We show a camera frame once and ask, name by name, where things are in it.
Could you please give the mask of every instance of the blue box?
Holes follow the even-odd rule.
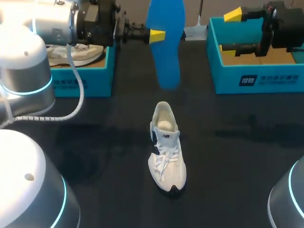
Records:
[[[223,18],[210,18],[207,54],[217,94],[304,91],[304,64],[301,63],[289,65],[223,65],[219,45],[259,43],[262,37],[261,28],[262,19],[225,23]]]
[[[115,66],[115,46],[107,47],[104,67],[79,67],[85,97],[109,97]],[[71,68],[52,68],[55,97],[79,97],[77,80]]]

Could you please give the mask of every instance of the metal cylinder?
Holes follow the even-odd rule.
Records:
[[[22,25],[1,24],[1,81],[14,116],[42,114],[55,102],[45,43]],[[0,97],[0,121],[6,118]]]
[[[273,228],[304,227],[304,157],[273,187],[268,216]]]
[[[0,228],[79,227],[75,195],[28,136],[0,130],[0,180]]]
[[[78,4],[74,1],[0,0],[0,24],[24,25],[46,44],[66,45],[77,41]]]

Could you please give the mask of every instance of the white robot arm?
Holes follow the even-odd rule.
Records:
[[[144,24],[130,25],[125,12],[116,17],[119,11],[115,0],[90,0],[81,10],[70,0],[0,0],[0,123],[7,118],[8,105],[15,117],[40,115],[54,104],[45,44],[111,47],[115,41],[120,45],[129,39],[155,41]],[[61,121],[72,116],[17,120]]]

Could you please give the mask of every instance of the shoelace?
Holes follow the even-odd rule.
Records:
[[[167,168],[170,162],[176,162],[179,160],[179,148],[178,146],[174,148],[167,148],[157,142],[155,147],[157,147],[160,155],[157,155],[156,164],[154,170],[160,173],[160,181],[162,180],[163,171]]]

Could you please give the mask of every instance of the white dome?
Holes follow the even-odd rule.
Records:
[[[36,142],[16,131],[0,130],[0,228],[29,207],[45,172],[45,156]]]
[[[43,39],[23,25],[0,25],[0,67],[25,69],[47,57]]]

